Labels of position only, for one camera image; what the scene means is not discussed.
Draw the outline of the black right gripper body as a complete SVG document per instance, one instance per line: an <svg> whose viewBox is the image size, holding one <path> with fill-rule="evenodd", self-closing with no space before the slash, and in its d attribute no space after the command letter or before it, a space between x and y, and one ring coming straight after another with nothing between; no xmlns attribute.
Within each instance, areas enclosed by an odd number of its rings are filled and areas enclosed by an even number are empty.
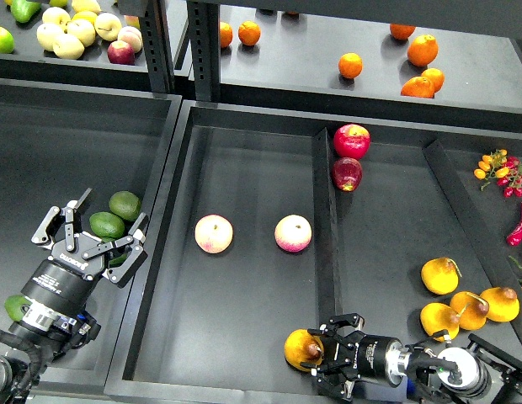
<svg viewBox="0 0 522 404"><path fill-rule="evenodd" d="M397 338L352 331L334 341L334 351L321 364L329 362L350 362L356 367L356 381L364 381L387 387L397 387L405 375L406 354Z"/></svg>

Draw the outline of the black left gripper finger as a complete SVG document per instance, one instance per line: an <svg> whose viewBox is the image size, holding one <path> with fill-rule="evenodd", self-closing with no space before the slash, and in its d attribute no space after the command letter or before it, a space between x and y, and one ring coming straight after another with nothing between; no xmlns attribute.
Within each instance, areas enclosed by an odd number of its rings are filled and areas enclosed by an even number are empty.
<svg viewBox="0 0 522 404"><path fill-rule="evenodd" d="M82 216L90 205L92 188L87 188L81 197L69 201L64 207L53 205L49 208L31 237L40 247L51 250L56 244L56 234L64 227L66 250L73 252L77 246L75 235L82 231Z"/></svg>
<svg viewBox="0 0 522 404"><path fill-rule="evenodd" d="M142 247L145 242L146 226L148 224L148 216L141 212L137 219L131 224L128 232L123 237L115 239L114 242L102 242L102 237L96 238L93 246L87 247L82 251L84 260L89 260L102 254L112 254L124 250L126 253L133 251L136 247Z"/></svg>

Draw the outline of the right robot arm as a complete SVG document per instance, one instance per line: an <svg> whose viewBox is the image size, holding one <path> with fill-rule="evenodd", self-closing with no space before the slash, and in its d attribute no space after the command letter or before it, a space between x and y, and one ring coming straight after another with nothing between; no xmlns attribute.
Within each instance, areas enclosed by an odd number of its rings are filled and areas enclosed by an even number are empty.
<svg viewBox="0 0 522 404"><path fill-rule="evenodd" d="M404 345L397 338L366 334L364 318L356 313L333 316L311 337L328 342L321 361L302 360L317 389L326 396L352 402L359 383L397 388L402 383L417 403L470 403L484 398L493 386L493 371L500 386L494 403L522 403L522 361L472 334L464 348L453 346L447 330L434 333L445 346L436 353L425 341Z"/></svg>

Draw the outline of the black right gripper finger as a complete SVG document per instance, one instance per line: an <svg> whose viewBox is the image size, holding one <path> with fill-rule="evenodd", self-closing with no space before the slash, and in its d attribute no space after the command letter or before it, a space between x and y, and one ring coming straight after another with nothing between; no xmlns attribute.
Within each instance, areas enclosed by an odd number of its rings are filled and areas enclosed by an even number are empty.
<svg viewBox="0 0 522 404"><path fill-rule="evenodd" d="M356 367L350 362L329 362L311 368L313 384L321 395L352 400Z"/></svg>
<svg viewBox="0 0 522 404"><path fill-rule="evenodd" d="M355 331L361 331L364 324L365 319L361 315L350 313L331 316L318 328L307 328L307 332L312 336L332 338L334 341L340 342L342 337L338 336L338 331L341 328L352 327Z"/></svg>

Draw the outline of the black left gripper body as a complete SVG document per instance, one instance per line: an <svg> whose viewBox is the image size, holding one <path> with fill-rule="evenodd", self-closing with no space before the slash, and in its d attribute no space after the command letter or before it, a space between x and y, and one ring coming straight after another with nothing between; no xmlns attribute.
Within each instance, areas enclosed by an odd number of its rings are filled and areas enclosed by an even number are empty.
<svg viewBox="0 0 522 404"><path fill-rule="evenodd" d="M31 275L21 294L52 311L75 316L82 311L101 279L107 279L119 288L125 287L147 258L143 244L129 251L119 267L111 268L109 253L83 259L82 251L93 246L96 238L85 231L78 234L73 252L66 250L64 240L57 242L51 255Z"/></svg>

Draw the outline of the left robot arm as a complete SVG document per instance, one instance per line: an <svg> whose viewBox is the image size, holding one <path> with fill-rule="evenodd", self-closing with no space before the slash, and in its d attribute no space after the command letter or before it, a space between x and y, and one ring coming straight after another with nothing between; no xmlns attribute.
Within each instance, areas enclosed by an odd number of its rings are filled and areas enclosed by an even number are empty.
<svg viewBox="0 0 522 404"><path fill-rule="evenodd" d="M26 402L49 364L93 341L100 325L86 304L96 285L107 279L125 287L147 258L147 214L136 214L124 236L105 242L82 229L89 195L50 207L31 238L49 254L5 302L13 323L0 330L0 343L10 349L0 355L0 403Z"/></svg>

